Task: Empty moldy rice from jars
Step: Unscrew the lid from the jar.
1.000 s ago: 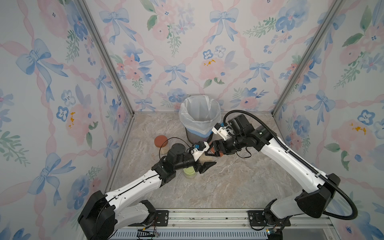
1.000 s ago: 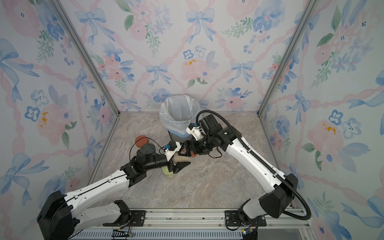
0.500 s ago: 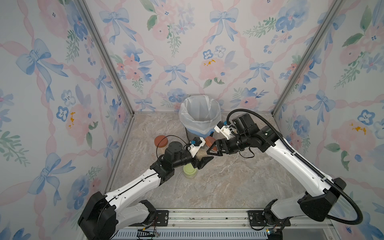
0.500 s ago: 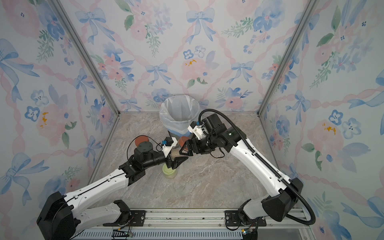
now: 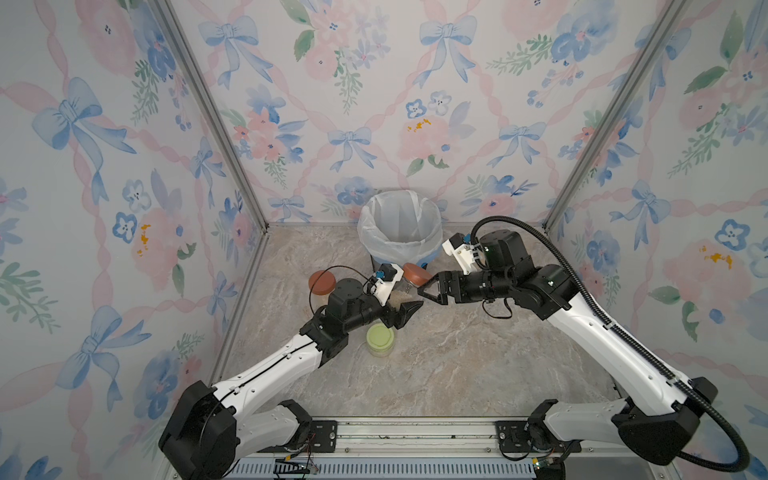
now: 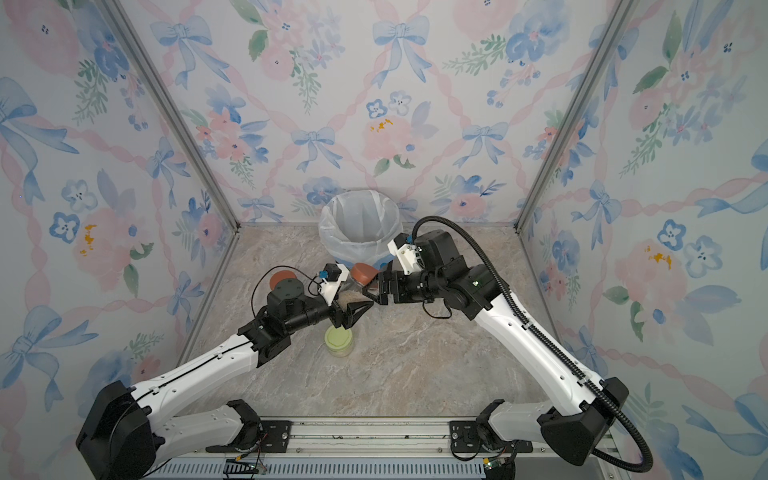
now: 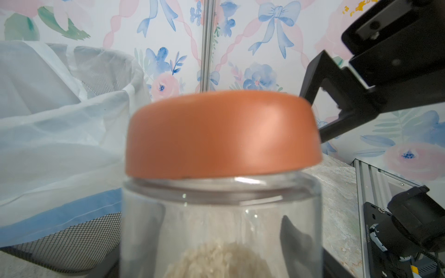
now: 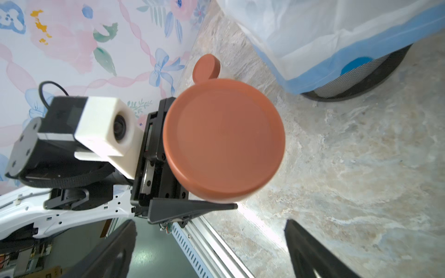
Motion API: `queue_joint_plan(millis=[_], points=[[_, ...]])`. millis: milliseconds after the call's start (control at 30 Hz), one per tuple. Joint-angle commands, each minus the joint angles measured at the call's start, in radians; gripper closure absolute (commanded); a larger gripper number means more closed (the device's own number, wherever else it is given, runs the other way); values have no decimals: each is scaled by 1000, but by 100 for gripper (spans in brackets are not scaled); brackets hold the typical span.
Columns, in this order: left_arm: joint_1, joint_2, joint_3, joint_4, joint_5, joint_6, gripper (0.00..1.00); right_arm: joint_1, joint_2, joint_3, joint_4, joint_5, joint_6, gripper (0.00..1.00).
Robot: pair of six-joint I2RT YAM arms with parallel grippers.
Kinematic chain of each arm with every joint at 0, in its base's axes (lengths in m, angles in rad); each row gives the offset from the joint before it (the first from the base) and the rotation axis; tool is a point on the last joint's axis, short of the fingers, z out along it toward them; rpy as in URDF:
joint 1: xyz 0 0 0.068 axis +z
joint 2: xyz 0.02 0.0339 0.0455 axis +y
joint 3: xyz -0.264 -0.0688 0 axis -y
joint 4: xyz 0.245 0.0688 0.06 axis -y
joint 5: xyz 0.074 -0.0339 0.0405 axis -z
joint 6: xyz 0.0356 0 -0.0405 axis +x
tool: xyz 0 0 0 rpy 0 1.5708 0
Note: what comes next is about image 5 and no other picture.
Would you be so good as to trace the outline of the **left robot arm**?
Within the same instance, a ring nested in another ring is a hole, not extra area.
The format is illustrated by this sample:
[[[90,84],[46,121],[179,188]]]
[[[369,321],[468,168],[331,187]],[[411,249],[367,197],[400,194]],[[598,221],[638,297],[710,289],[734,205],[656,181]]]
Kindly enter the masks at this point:
[[[356,328],[381,321],[401,329],[422,307],[420,300],[394,306],[392,282],[367,287],[346,278],[298,334],[244,372],[208,386],[196,381],[176,404],[158,447],[182,479],[222,479],[241,458],[269,448],[300,450],[312,423],[293,400],[262,413],[260,407],[291,383],[338,355]]]

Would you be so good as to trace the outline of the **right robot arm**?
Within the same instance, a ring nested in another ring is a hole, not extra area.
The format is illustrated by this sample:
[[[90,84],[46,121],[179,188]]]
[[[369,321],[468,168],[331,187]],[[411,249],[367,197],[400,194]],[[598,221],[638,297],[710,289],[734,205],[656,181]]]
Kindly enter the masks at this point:
[[[643,357],[628,331],[601,320],[602,309],[591,307],[593,297],[562,266],[535,265],[521,236],[509,230],[486,234],[476,245],[455,234],[442,248],[459,267],[436,274],[427,284],[437,292],[421,287],[421,296],[441,305],[512,301],[565,333],[623,388],[624,396],[608,403],[543,401],[527,420],[531,448],[598,441],[624,445],[656,465],[683,452],[704,411],[675,387],[682,374],[662,374],[664,362]]]

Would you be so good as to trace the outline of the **glass jar with rice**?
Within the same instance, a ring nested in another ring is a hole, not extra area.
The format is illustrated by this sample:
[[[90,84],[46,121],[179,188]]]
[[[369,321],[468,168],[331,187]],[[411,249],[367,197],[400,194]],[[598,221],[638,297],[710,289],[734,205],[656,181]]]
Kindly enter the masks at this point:
[[[406,277],[402,277],[396,282],[393,291],[405,296],[418,296],[418,286]]]

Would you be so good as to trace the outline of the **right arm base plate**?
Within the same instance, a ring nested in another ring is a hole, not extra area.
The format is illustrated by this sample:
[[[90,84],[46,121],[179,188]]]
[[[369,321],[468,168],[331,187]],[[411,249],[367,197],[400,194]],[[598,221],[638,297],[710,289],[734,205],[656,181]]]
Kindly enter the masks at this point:
[[[494,423],[501,452],[507,455],[580,453],[579,441],[557,440],[543,425],[530,426],[527,420],[500,420]]]

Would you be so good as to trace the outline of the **red jar lid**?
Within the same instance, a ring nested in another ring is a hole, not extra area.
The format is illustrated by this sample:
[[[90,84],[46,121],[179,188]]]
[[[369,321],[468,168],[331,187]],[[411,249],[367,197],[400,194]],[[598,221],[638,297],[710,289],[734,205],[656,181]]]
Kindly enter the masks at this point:
[[[403,278],[415,287],[421,287],[432,279],[433,275],[423,267],[406,263],[403,265]]]

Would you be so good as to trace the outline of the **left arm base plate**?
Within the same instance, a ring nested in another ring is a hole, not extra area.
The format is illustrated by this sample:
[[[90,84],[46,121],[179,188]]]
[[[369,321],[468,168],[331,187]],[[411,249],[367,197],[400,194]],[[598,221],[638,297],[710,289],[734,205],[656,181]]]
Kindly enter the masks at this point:
[[[314,453],[334,453],[338,439],[338,422],[312,420],[301,423],[287,444],[267,447],[260,453],[299,453],[309,449]]]

